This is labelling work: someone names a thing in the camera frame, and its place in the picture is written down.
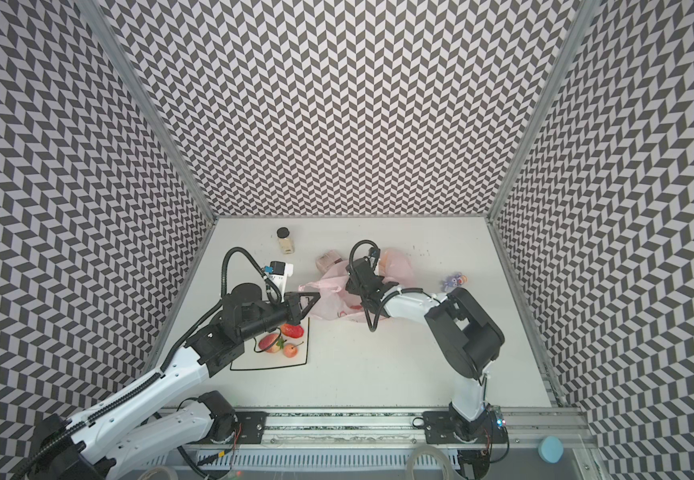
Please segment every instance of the chevron pattern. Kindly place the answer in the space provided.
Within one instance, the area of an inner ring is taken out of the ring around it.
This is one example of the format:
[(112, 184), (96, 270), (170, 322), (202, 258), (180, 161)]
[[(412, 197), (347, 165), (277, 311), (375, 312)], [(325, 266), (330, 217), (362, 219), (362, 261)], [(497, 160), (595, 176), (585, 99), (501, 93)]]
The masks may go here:
[(138, 375), (206, 228), (72, 3), (0, 2), (0, 478)]
[(221, 215), (473, 214), (578, 0), (104, 0)]
[(499, 218), (617, 478), (694, 478), (694, 1), (605, 2)]

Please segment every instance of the blue round object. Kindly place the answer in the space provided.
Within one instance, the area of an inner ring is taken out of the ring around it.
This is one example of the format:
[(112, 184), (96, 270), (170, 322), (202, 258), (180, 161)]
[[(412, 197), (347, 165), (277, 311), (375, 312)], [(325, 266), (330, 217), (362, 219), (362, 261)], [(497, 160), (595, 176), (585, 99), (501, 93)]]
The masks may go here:
[(539, 444), (539, 456), (544, 462), (557, 463), (563, 456), (563, 443), (558, 437), (547, 437)]

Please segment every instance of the plastic bag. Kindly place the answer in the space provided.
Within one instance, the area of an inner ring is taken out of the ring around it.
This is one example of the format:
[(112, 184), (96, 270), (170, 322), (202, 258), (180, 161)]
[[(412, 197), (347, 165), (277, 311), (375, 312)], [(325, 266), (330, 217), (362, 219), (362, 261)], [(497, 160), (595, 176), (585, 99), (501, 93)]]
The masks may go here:
[[(345, 289), (349, 274), (347, 261), (333, 265), (317, 282), (301, 285), (298, 290), (320, 292), (320, 300), (310, 310), (310, 316), (325, 320), (343, 318), (355, 322), (365, 322), (365, 314), (360, 304), (360, 296), (352, 295)], [(377, 268), (384, 276), (384, 282), (398, 282), (402, 286), (416, 286), (414, 270), (406, 255), (399, 250), (382, 250)]]

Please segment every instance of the table surface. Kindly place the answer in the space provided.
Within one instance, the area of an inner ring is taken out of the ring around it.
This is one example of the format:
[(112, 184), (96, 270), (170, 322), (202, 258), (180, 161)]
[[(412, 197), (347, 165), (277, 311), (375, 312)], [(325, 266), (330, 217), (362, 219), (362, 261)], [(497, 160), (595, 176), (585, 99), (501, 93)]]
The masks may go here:
[[(283, 255), (278, 247), (275, 232), (281, 226), (291, 231), (294, 254)], [(230, 248), (246, 248), (261, 265), (273, 260), (293, 263), (294, 275), (287, 286), (293, 291), (319, 279), (314, 264), (318, 256), (334, 249), (346, 258), (362, 239), (406, 253), (418, 286), (427, 292), (438, 292), (440, 281), (453, 272), (465, 274), (464, 287), (506, 339), (490, 369), (488, 401), (509, 407), (550, 406), (485, 219), (480, 217), (220, 219), (160, 360), (216, 302), (222, 260)], [(261, 284), (261, 279), (237, 254), (228, 269), (228, 289), (244, 282)], [(254, 372), (227, 368), (179, 399), (218, 390), (236, 407), (441, 407), (450, 402), (456, 375), (421, 323), (381, 320), (371, 333), (364, 322), (312, 320), (306, 365)]]

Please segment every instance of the plush toy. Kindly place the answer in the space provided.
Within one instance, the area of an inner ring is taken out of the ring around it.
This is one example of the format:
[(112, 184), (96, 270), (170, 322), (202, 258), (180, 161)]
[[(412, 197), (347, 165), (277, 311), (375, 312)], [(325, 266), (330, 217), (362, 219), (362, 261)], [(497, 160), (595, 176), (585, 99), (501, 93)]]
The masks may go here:
[(462, 275), (461, 272), (457, 272), (453, 275), (448, 275), (446, 279), (440, 283), (443, 285), (443, 292), (448, 292), (467, 283), (467, 277)]

